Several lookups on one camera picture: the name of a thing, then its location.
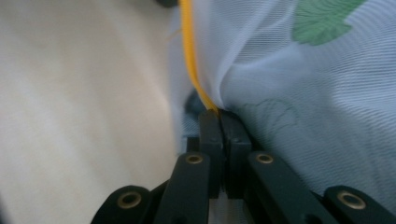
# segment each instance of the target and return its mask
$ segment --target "yellow tube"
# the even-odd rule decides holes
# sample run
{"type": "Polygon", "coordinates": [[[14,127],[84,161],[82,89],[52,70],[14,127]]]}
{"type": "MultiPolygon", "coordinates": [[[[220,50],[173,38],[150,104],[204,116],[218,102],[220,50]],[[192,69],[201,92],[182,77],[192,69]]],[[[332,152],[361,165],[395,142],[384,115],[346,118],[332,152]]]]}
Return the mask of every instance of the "yellow tube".
{"type": "Polygon", "coordinates": [[[189,73],[192,86],[197,90],[206,109],[213,109],[216,114],[218,114],[218,108],[206,94],[198,79],[197,64],[195,60],[194,23],[191,1],[192,0],[178,1],[181,12],[181,36],[183,40],[184,59],[186,61],[187,72],[189,73]]]}

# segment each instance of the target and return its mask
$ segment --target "green leaf pattern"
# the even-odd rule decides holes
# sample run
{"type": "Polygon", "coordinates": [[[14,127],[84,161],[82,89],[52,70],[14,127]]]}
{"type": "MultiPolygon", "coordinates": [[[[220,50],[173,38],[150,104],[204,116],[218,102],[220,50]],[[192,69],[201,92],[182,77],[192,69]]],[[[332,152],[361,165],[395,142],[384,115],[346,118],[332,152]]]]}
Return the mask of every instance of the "green leaf pattern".
{"type": "Polygon", "coordinates": [[[347,33],[344,19],[365,0],[300,0],[292,38],[301,44],[322,45],[347,33]]]}
{"type": "Polygon", "coordinates": [[[280,131],[296,126],[300,117],[292,104],[277,99],[242,105],[236,113],[250,133],[266,148],[271,148],[280,131]]]}

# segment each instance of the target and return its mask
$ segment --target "silver rivet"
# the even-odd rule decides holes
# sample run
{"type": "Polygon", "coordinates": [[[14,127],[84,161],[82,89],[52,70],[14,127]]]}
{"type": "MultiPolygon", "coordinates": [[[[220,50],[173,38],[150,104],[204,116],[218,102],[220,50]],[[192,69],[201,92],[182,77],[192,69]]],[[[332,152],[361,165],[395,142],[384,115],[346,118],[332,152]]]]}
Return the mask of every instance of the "silver rivet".
{"type": "Polygon", "coordinates": [[[136,191],[129,191],[121,194],[117,200],[117,205],[123,209],[136,207],[142,202],[142,196],[136,191]]]}
{"type": "Polygon", "coordinates": [[[274,158],[267,154],[259,154],[257,155],[256,160],[264,164],[269,164],[274,161],[274,158]]]}
{"type": "Polygon", "coordinates": [[[202,156],[199,155],[190,155],[186,159],[186,161],[191,164],[198,164],[201,163],[203,160],[204,158],[202,158],[202,156]]]}
{"type": "Polygon", "coordinates": [[[353,209],[361,210],[366,207],[366,203],[362,198],[345,190],[342,190],[337,194],[337,199],[344,205],[353,209]]]}

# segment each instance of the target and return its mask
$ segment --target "mosquito net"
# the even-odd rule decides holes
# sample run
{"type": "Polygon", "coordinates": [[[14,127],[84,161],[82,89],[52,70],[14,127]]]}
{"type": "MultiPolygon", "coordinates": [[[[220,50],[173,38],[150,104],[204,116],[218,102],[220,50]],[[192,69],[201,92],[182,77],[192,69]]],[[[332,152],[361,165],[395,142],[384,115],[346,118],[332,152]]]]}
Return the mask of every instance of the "mosquito net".
{"type": "Polygon", "coordinates": [[[200,85],[316,193],[396,213],[396,1],[191,1],[200,85]]]}

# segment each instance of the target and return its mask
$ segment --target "white floor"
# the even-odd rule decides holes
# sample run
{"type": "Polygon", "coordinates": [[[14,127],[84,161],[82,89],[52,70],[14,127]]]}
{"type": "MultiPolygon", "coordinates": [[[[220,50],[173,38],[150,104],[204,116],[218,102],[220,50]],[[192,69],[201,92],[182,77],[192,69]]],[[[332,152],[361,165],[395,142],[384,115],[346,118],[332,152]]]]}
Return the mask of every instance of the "white floor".
{"type": "Polygon", "coordinates": [[[170,11],[154,0],[0,1],[0,204],[9,223],[90,223],[176,161],[170,11]]]}

